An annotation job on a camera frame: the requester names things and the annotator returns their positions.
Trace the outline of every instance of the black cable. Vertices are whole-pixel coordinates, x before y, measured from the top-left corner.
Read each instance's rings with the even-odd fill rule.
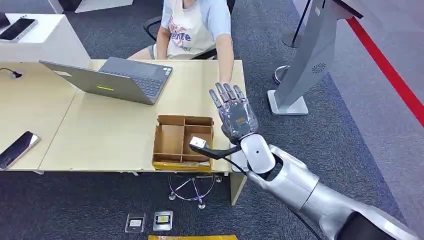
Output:
[[[227,162],[229,162],[230,164],[234,165],[238,170],[240,170],[240,172],[242,172],[245,176],[247,176],[247,173],[237,164],[235,164],[233,161],[231,161],[230,159],[223,157],[223,159],[225,159]],[[305,227],[307,227],[307,229],[309,229],[309,231],[315,236],[316,239],[318,240],[323,240],[318,234],[317,232],[299,215],[297,214],[295,211],[293,211],[291,208],[287,207],[288,210],[290,210],[291,213],[293,213],[296,218],[298,218],[303,225],[305,225]]]
[[[10,71],[16,78],[20,78],[20,77],[22,77],[22,74],[20,74],[19,72],[16,72],[16,71],[13,71],[13,70],[11,70],[11,69],[9,69],[9,68],[6,68],[6,67],[2,67],[2,68],[0,68],[0,71],[1,70],[8,70],[8,71]]]
[[[318,233],[299,214],[297,214],[295,211],[291,210],[289,207],[287,207],[287,208],[288,208],[288,210],[290,210],[291,213],[293,213],[303,223],[303,225],[305,225],[305,227],[307,227],[307,229],[309,229],[309,231],[315,236],[316,239],[323,240],[318,235]]]
[[[223,157],[223,159],[225,159],[227,162],[229,162],[230,164],[234,165],[238,170],[240,170],[241,173],[243,173],[245,176],[247,176],[248,174],[237,164],[235,164],[233,161],[231,161],[230,159]]]

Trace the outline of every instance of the robot finger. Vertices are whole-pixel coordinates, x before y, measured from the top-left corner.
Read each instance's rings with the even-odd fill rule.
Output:
[[[236,100],[237,99],[236,95],[233,92],[233,89],[231,89],[231,86],[228,83],[224,83],[224,88],[226,90],[226,93],[229,96],[229,99],[231,99],[231,100]]]
[[[235,91],[235,94],[237,94],[238,99],[242,100],[242,99],[245,98],[245,95],[243,94],[243,92],[242,92],[242,90],[240,89],[239,86],[234,85],[234,91]]]
[[[218,93],[219,93],[219,95],[221,96],[222,101],[224,102],[224,104],[225,104],[226,102],[228,102],[228,101],[229,101],[228,96],[227,96],[227,94],[224,92],[224,88],[223,88],[223,86],[221,85],[221,83],[217,82],[217,83],[215,83],[215,86],[216,86],[216,89],[218,89]]]
[[[215,104],[216,108],[219,109],[221,108],[223,105],[221,104],[220,99],[218,98],[217,94],[215,93],[215,91],[213,89],[209,90],[209,94],[212,97],[213,103]]]

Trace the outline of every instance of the red line on floor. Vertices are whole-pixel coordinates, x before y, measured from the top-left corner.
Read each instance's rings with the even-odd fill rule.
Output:
[[[406,106],[424,127],[424,105],[420,102],[417,96],[415,96],[395,68],[390,64],[389,60],[387,60],[387,58],[383,55],[382,51],[377,47],[358,20],[355,17],[352,17],[347,19],[347,23],[355,32],[362,45],[368,51],[369,55],[371,55],[372,59],[374,59],[375,63],[391,83],[393,88],[405,102]]]

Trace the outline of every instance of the robotic arm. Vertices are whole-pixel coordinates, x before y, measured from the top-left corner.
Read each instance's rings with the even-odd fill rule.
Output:
[[[223,102],[214,90],[209,93],[222,120],[221,129],[236,147],[213,150],[207,145],[190,143],[193,151],[214,159],[243,151],[250,171],[239,169],[247,179],[274,195],[292,212],[302,213],[331,240],[419,240],[397,219],[321,184],[302,161],[268,145],[257,134],[258,120],[240,88],[235,85],[234,94],[226,83],[215,85]],[[281,170],[271,179],[270,173],[277,165],[281,165]]]

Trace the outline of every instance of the white t-shirt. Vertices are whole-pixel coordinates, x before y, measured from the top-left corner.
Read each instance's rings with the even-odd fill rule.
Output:
[[[170,31],[169,59],[192,59],[214,49],[219,35],[231,35],[226,0],[197,0],[186,9],[183,0],[164,0],[161,25]]]

